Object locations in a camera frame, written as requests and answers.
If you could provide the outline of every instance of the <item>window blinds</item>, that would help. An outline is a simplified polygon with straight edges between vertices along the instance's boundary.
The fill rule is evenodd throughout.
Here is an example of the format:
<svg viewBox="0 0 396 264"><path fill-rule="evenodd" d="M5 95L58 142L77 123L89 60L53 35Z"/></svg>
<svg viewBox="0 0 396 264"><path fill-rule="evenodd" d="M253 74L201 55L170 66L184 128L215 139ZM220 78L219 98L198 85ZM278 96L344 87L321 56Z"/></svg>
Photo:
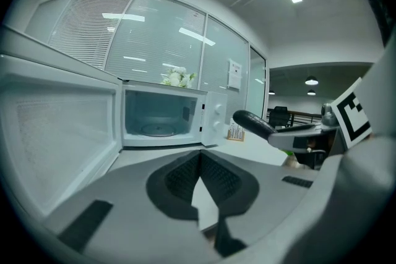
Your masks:
<svg viewBox="0 0 396 264"><path fill-rule="evenodd" d="M72 0L49 45L99 69L130 0Z"/></svg>
<svg viewBox="0 0 396 264"><path fill-rule="evenodd" d="M205 15L170 0L133 0L112 42L106 71L160 83L168 69L199 73ZM192 83L197 88L198 79Z"/></svg>
<svg viewBox="0 0 396 264"><path fill-rule="evenodd" d="M200 89L228 95L225 122L228 124L237 110L245 108L248 89L249 45L237 34L209 17L206 37L214 45L205 44ZM230 60L242 67L240 89L228 88Z"/></svg>
<svg viewBox="0 0 396 264"><path fill-rule="evenodd" d="M48 43L55 24L69 0L50 0L40 4L26 27L25 33Z"/></svg>

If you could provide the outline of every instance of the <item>metal railing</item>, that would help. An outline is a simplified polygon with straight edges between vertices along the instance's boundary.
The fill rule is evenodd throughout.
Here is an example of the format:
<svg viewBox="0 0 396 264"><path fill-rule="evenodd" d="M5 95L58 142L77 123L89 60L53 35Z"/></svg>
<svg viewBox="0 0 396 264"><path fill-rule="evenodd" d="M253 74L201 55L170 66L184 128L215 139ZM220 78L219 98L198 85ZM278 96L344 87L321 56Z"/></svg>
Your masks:
<svg viewBox="0 0 396 264"><path fill-rule="evenodd" d="M267 111L267 122L269 121L271 111L273 111L273 109L270 108ZM307 124L307 123L318 123L322 119L321 114L301 113L298 111L288 111L288 113L291 114L290 119L288 121L289 127L300 126L302 124Z"/></svg>

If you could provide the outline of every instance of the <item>office chair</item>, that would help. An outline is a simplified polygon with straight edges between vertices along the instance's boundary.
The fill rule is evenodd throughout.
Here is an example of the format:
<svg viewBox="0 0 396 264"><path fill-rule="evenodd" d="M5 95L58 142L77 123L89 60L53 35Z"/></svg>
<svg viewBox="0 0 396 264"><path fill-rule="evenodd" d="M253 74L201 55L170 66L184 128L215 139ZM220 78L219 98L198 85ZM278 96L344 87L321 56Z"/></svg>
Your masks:
<svg viewBox="0 0 396 264"><path fill-rule="evenodd" d="M287 112L287 107L276 106L270 112L269 124L274 128L276 126L287 127L290 116L290 113Z"/></svg>

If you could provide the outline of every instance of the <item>paper sign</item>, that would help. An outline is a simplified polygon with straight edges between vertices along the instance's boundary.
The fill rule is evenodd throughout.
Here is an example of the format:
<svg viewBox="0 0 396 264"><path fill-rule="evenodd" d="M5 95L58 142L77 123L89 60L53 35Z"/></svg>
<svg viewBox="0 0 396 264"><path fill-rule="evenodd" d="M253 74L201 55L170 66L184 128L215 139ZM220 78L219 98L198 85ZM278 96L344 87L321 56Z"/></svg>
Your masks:
<svg viewBox="0 0 396 264"><path fill-rule="evenodd" d="M331 104L348 148L353 147L372 132L369 119L353 93L360 82L361 78Z"/></svg>
<svg viewBox="0 0 396 264"><path fill-rule="evenodd" d="M241 88L242 65L230 59L230 69L228 71L228 87Z"/></svg>

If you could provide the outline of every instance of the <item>open microwave door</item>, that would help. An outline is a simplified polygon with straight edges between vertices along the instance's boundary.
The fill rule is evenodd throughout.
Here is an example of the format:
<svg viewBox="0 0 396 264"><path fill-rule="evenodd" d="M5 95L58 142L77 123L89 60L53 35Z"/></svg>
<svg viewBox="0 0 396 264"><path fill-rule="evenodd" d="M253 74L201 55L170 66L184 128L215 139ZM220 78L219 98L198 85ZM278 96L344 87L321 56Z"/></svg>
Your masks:
<svg viewBox="0 0 396 264"><path fill-rule="evenodd" d="M204 123L202 124L201 143L210 146L219 144L225 137L225 113L227 95L223 93L208 92L205 108L202 110Z"/></svg>
<svg viewBox="0 0 396 264"><path fill-rule="evenodd" d="M43 219L117 158L122 81L9 27L0 36L2 181Z"/></svg>

